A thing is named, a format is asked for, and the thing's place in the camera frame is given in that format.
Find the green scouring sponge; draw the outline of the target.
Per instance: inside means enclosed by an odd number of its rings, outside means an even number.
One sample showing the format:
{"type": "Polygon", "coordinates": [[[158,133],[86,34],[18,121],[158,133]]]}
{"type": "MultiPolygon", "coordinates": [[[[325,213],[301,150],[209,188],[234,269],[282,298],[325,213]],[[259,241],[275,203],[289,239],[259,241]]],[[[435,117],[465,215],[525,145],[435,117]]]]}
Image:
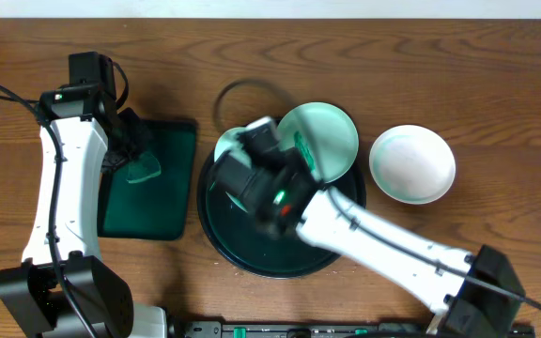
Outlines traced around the green scouring sponge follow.
{"type": "Polygon", "coordinates": [[[129,184],[138,184],[158,177],[161,173],[162,168],[157,158],[150,151],[145,151],[127,165],[126,180],[129,184]]]}

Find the light green front plate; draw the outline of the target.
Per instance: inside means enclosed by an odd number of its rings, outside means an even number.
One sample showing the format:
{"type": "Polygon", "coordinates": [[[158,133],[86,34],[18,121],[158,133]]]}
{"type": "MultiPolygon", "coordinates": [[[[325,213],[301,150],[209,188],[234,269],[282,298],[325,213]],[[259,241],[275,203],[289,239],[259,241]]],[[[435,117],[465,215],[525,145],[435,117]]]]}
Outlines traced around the light green front plate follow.
{"type": "Polygon", "coordinates": [[[217,141],[213,153],[210,187],[219,186],[229,199],[241,210],[247,212],[241,197],[248,186],[248,179],[253,174],[251,160],[243,149],[240,137],[246,132],[245,127],[236,127],[226,131],[217,141]]]}

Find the white plate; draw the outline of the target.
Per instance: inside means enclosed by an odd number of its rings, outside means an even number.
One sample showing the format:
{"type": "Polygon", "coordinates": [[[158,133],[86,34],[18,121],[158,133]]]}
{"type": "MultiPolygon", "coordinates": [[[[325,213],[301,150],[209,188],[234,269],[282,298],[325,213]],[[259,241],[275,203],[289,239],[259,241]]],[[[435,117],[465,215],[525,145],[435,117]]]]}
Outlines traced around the white plate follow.
{"type": "Polygon", "coordinates": [[[386,130],[371,146],[369,169],[394,200],[424,205],[442,198],[456,178],[452,149],[434,131],[417,125],[386,130]]]}

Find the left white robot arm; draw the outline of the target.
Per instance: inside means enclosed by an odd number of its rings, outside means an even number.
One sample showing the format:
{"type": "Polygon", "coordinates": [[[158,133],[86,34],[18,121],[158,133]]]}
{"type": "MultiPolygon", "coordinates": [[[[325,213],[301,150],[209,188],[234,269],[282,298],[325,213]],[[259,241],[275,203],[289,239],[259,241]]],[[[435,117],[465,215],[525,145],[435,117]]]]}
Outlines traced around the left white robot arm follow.
{"type": "Polygon", "coordinates": [[[164,309],[133,301],[100,256],[100,170],[116,98],[103,84],[66,85],[39,100],[43,163],[36,219],[0,299],[27,337],[165,337],[164,309]]]}

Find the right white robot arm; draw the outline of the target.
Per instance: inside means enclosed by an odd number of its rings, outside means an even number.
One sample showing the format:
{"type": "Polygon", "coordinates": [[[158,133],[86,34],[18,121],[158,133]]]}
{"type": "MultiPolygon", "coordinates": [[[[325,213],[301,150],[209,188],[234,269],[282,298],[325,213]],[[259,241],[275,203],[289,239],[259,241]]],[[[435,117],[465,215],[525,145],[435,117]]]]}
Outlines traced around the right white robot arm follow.
{"type": "Polygon", "coordinates": [[[508,258],[422,238],[316,181],[294,149],[227,149],[213,184],[236,197],[275,236],[350,258],[397,284],[436,317],[439,336],[505,337],[525,291],[508,258]]]}

